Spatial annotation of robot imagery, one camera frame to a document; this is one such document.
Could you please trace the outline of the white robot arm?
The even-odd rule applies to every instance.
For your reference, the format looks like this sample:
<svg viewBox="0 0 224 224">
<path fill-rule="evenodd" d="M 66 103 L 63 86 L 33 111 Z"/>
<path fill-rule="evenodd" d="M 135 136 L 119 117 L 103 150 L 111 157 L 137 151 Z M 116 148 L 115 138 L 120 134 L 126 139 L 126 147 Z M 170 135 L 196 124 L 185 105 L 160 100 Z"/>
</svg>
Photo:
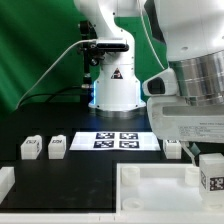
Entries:
<svg viewBox="0 0 224 224">
<path fill-rule="evenodd" d="M 224 143 L 224 0 L 73 0 L 96 31 L 89 42 L 100 63 L 89 107 L 103 116 L 148 112 L 153 133 L 191 142 Z M 116 17 L 147 15 L 166 45 L 168 67 L 141 83 L 135 40 Z"/>
</svg>

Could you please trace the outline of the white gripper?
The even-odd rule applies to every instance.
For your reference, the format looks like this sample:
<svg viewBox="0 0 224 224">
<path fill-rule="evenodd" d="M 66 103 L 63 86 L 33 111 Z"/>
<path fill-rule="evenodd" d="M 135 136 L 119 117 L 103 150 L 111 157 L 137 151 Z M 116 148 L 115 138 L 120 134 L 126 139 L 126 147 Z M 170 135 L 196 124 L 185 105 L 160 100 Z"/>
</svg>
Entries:
<svg viewBox="0 0 224 224">
<path fill-rule="evenodd" d="M 179 140 L 194 166 L 200 149 L 194 142 L 224 143 L 224 105 L 189 106 L 182 97 L 151 97 L 147 112 L 153 133 L 161 140 Z"/>
</svg>

